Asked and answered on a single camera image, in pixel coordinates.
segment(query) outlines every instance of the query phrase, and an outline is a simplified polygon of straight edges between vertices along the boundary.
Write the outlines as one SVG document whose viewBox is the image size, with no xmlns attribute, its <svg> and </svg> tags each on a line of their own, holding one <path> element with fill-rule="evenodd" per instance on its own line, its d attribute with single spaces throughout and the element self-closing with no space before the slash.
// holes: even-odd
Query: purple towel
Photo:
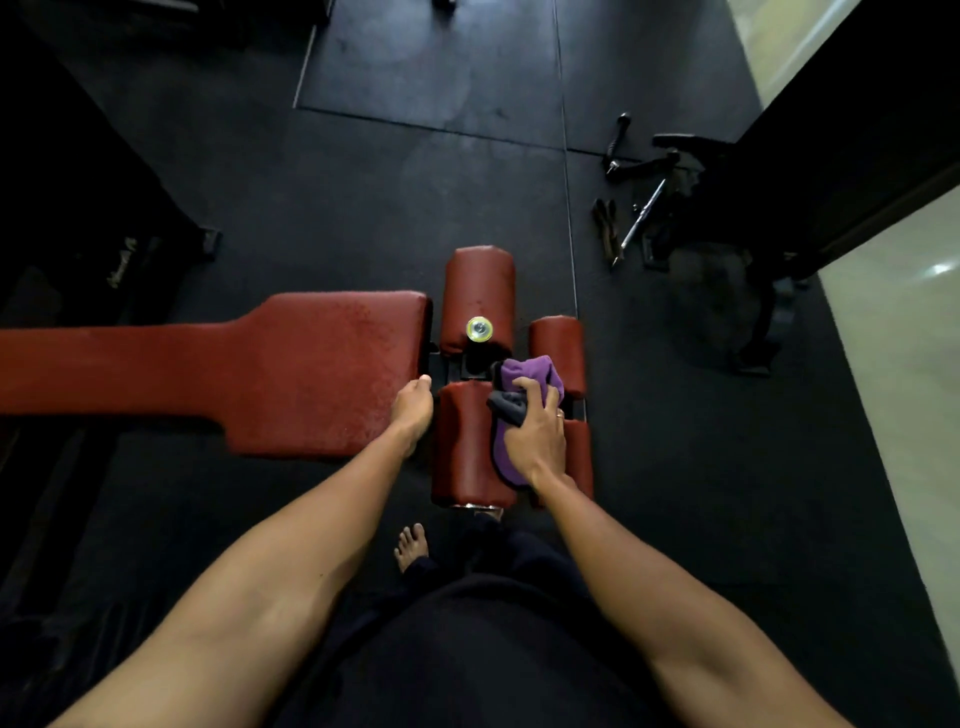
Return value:
<svg viewBox="0 0 960 728">
<path fill-rule="evenodd" d="M 499 376 L 495 386 L 504 392 L 520 392 L 520 387 L 514 386 L 514 379 L 518 376 L 528 376 L 540 383 L 540 396 L 546 404 L 546 386 L 552 384 L 560 390 L 560 401 L 564 401 L 564 383 L 553 366 L 549 356 L 538 356 L 536 359 L 517 361 L 505 359 L 500 365 Z M 507 454 L 507 445 L 503 442 L 503 435 L 507 431 L 507 423 L 499 418 L 493 422 L 493 466 L 497 474 L 511 488 L 529 488 L 530 483 L 517 472 Z"/>
</svg>

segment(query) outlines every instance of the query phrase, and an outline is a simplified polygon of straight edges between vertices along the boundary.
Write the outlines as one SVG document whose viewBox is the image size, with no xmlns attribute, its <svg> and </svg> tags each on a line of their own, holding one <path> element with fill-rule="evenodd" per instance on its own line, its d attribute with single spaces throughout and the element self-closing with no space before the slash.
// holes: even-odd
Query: forearm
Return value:
<svg viewBox="0 0 960 728">
<path fill-rule="evenodd" d="M 259 523 L 215 561 L 166 620 L 228 631 L 269 615 L 279 602 L 316 622 L 363 557 L 379 522 L 409 433 L 391 426 L 330 478 Z"/>
<path fill-rule="evenodd" d="M 412 439 L 391 426 L 248 531 L 57 725 L 254 726 L 356 572 Z"/>
<path fill-rule="evenodd" d="M 534 485 L 600 610 L 688 725 L 847 725 L 726 599 L 556 476 Z"/>
</svg>

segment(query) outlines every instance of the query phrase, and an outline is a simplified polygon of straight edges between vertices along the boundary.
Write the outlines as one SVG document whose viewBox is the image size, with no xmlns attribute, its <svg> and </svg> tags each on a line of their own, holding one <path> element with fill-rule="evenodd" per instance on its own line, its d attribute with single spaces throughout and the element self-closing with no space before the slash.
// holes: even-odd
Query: bare foot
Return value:
<svg viewBox="0 0 960 728">
<path fill-rule="evenodd" d="M 407 567 L 413 564 L 421 556 L 429 556 L 430 551 L 426 547 L 426 534 L 423 532 L 423 526 L 414 523 L 414 531 L 410 532 L 410 526 L 400 531 L 400 543 L 394 549 L 396 565 L 400 567 L 400 573 L 407 571 Z"/>
</svg>

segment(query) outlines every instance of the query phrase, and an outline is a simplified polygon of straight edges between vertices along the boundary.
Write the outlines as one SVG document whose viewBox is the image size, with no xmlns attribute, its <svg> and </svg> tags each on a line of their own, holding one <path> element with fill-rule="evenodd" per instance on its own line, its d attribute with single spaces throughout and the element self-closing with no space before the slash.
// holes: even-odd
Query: red foam roller pad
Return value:
<svg viewBox="0 0 960 728">
<path fill-rule="evenodd" d="M 467 322 L 483 316 L 493 324 L 490 344 L 503 356 L 514 350 L 516 270 L 514 257 L 492 245 L 458 248 L 446 263 L 440 351 L 463 353 Z"/>
<path fill-rule="evenodd" d="M 530 325 L 530 355 L 553 360 L 565 393 L 575 400 L 587 395 L 584 328 L 571 316 L 547 316 Z"/>
<path fill-rule="evenodd" d="M 564 421 L 566 438 L 566 474 L 573 478 L 585 496 L 593 500 L 593 457 L 590 425 L 580 420 Z"/>
<path fill-rule="evenodd" d="M 203 417 L 229 448 L 342 457 L 390 421 L 429 330 L 422 293 L 287 293 L 224 324 L 0 331 L 0 414 Z"/>
<path fill-rule="evenodd" d="M 440 390 L 433 501 L 438 505 L 509 508 L 516 491 L 497 476 L 491 460 L 493 385 L 468 379 Z"/>
</svg>

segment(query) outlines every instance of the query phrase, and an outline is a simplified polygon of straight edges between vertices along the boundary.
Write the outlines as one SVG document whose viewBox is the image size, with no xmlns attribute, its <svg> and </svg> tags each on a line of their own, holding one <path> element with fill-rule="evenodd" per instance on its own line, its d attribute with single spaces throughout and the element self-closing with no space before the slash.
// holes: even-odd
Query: black shirt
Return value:
<svg viewBox="0 0 960 728">
<path fill-rule="evenodd" d="M 307 670 L 277 725 L 679 725 L 595 608 L 503 577 L 441 587 L 333 653 Z"/>
</svg>

